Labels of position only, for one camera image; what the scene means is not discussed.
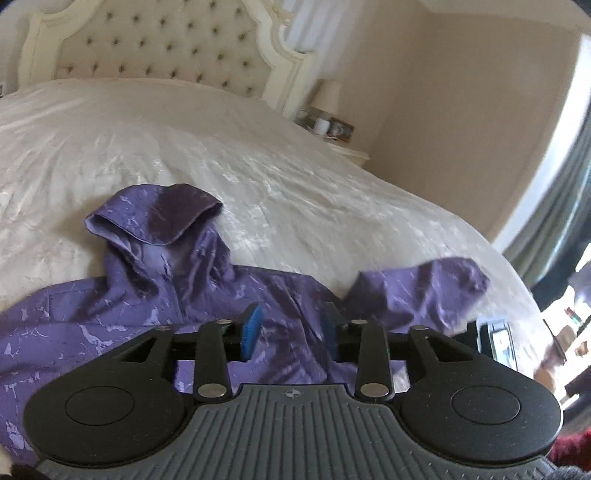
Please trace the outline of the purple patterned hooded jacket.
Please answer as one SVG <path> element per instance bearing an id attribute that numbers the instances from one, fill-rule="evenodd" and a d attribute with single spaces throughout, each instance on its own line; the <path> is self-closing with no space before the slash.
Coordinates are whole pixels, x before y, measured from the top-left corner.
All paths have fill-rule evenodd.
<path id="1" fill-rule="evenodd" d="M 126 188 L 85 221 L 106 244 L 104 275 L 41 289 L 2 313 L 1 443 L 16 460 L 36 460 L 22 420 L 36 390 L 151 327 L 189 332 L 257 303 L 262 337 L 252 360 L 230 366 L 233 386 L 353 384 L 355 368 L 325 349 L 325 305 L 391 332 L 449 332 L 490 284 L 475 261 L 452 257 L 360 273 L 338 297 L 308 275 L 233 264 L 214 226 L 221 211 L 186 184 Z"/>

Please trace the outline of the grey curtain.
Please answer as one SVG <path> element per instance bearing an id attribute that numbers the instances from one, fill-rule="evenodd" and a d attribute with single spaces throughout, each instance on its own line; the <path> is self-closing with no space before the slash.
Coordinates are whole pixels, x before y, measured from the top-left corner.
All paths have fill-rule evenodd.
<path id="1" fill-rule="evenodd" d="M 504 252 L 527 288 L 556 264 L 590 215 L 590 120 L 524 228 Z"/>

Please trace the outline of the cream satin bedspread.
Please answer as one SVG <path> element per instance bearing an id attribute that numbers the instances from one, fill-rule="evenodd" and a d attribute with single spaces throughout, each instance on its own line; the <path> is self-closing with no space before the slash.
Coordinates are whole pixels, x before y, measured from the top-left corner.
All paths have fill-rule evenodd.
<path id="1" fill-rule="evenodd" d="M 242 265 L 314 277 L 344 295 L 362 271 L 446 257 L 490 278 L 472 309 L 509 322 L 532 375 L 547 332 L 509 262 L 455 214 L 332 151 L 263 101 L 172 80 L 56 80 L 1 102 L 1 304 L 102 273 L 85 217 L 139 184 L 221 200 L 217 228 Z"/>

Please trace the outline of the right cream nightstand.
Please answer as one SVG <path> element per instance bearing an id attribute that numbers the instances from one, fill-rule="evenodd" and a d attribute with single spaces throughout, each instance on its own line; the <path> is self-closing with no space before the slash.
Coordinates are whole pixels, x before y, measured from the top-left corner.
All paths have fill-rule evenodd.
<path id="1" fill-rule="evenodd" d="M 295 116 L 295 122 L 298 126 L 303 127 L 304 130 L 307 130 L 308 133 L 315 135 L 315 133 L 312 131 L 315 124 L 315 116 L 311 113 L 311 111 L 303 109 L 298 112 L 297 116 Z M 366 166 L 367 162 L 370 161 L 370 155 L 368 153 L 353 149 L 349 143 L 331 140 L 327 137 L 327 134 L 325 134 L 325 137 L 320 137 L 317 135 L 315 135 L 315 137 L 321 138 L 322 141 L 324 141 L 325 144 L 327 144 L 329 148 L 332 149 L 332 151 L 335 151 L 335 153 L 345 157 L 356 166 L 363 168 Z"/>

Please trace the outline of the right bedside lamp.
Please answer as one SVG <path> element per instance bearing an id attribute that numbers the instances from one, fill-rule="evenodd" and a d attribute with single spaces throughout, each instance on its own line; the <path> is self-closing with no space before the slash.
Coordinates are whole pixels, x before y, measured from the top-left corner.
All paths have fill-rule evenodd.
<path id="1" fill-rule="evenodd" d="M 311 99 L 311 113 L 315 116 L 315 124 L 312 131 L 315 135 L 325 137 L 331 126 L 331 119 L 339 113 L 339 98 L 342 85 L 339 81 L 322 80 Z"/>

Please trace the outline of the cream tufted headboard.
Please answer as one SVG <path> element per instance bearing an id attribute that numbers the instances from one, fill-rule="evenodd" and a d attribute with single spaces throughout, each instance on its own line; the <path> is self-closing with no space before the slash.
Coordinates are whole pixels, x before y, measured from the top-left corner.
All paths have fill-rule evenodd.
<path id="1" fill-rule="evenodd" d="M 315 62 L 314 54 L 287 46 L 291 21 L 274 1 L 74 1 L 31 15 L 18 85 L 182 80 L 259 99 L 291 118 Z"/>

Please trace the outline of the picture frame on nightstand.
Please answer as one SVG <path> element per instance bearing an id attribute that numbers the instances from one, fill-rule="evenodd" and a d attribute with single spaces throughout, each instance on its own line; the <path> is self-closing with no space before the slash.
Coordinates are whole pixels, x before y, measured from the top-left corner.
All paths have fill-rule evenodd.
<path id="1" fill-rule="evenodd" d="M 331 140 L 349 143 L 353 137 L 355 127 L 345 121 L 332 118 L 327 137 Z"/>

